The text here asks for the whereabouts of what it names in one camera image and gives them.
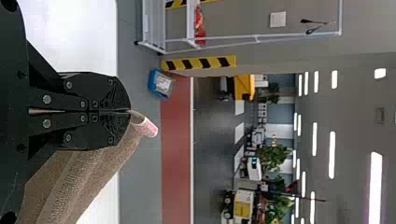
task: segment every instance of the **yellow equipment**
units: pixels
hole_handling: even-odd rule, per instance
[[[254,75],[238,75],[233,77],[233,84],[235,89],[235,100],[250,100],[254,99],[255,84]]]

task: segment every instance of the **screw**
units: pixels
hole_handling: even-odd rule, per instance
[[[98,104],[96,101],[93,101],[93,102],[92,102],[92,106],[96,108],[96,107],[99,106],[99,104]]]
[[[114,143],[114,138],[113,138],[113,137],[108,137],[107,142],[108,142],[110,145],[113,145],[113,143]]]
[[[44,121],[43,121],[43,127],[44,127],[45,129],[50,128],[50,120],[49,120],[49,119],[44,119]]]
[[[51,102],[52,102],[52,98],[51,98],[49,95],[45,95],[45,96],[43,97],[43,103],[44,103],[45,105],[49,105]]]
[[[66,82],[66,88],[67,88],[68,90],[71,90],[71,89],[73,88],[73,83],[70,82],[70,81]]]
[[[24,79],[24,78],[27,77],[27,75],[24,74],[23,72],[18,72],[18,73],[17,73],[17,76],[18,76],[19,79]]]
[[[19,151],[20,153],[23,153],[25,149],[26,146],[24,144],[17,145],[17,151]]]
[[[67,134],[64,136],[64,141],[65,141],[65,142],[71,142],[71,141],[72,141],[72,135],[71,135],[70,133],[67,133]]]
[[[96,115],[92,116],[92,122],[96,123],[98,121],[98,117]]]
[[[87,121],[87,117],[85,117],[85,115],[82,115],[80,119],[81,119],[81,122]]]

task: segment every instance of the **fluorescent light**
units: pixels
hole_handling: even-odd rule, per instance
[[[319,72],[315,72],[315,77],[314,77],[314,93],[317,93],[319,91]]]
[[[303,95],[303,75],[298,76],[298,96]]]
[[[330,132],[329,145],[329,178],[334,179],[335,168],[335,132]]]
[[[309,79],[309,73],[305,72],[305,82],[304,82],[304,95],[308,95],[308,79]]]
[[[293,150],[293,168],[296,168],[297,164],[297,151],[294,149]]]
[[[383,78],[387,75],[387,69],[386,68],[377,68],[374,70],[374,78],[375,79],[380,79]]]
[[[295,202],[295,209],[296,209],[296,218],[298,218],[298,216],[300,215],[300,198],[296,198],[296,202]]]
[[[338,71],[332,71],[332,89],[337,89],[338,86]]]
[[[301,136],[301,115],[298,115],[297,135]]]
[[[305,178],[306,178],[306,172],[304,171],[302,175],[303,185],[301,186],[301,196],[303,196],[303,198],[305,197],[305,187],[306,187]]]
[[[297,131],[297,113],[294,113],[294,131]]]
[[[300,179],[300,159],[297,160],[296,179]]]
[[[311,191],[311,216],[310,222],[311,224],[315,224],[315,192]]]
[[[318,124],[312,124],[312,156],[317,156],[318,151]]]
[[[370,171],[369,224],[381,222],[382,155],[372,152]]]

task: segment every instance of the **red floor stripe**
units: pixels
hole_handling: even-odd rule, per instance
[[[189,77],[173,78],[172,96],[161,102],[163,224],[189,224],[191,84]]]

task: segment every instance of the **yellow and black striped barrier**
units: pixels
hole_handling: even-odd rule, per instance
[[[166,1],[165,2],[166,9],[185,7],[187,5],[187,0],[160,0],[160,1]],[[209,2],[216,2],[218,0],[200,0],[200,1],[201,3],[209,3]]]
[[[221,67],[236,67],[236,56],[229,55],[161,61],[161,69],[164,71],[181,71]]]

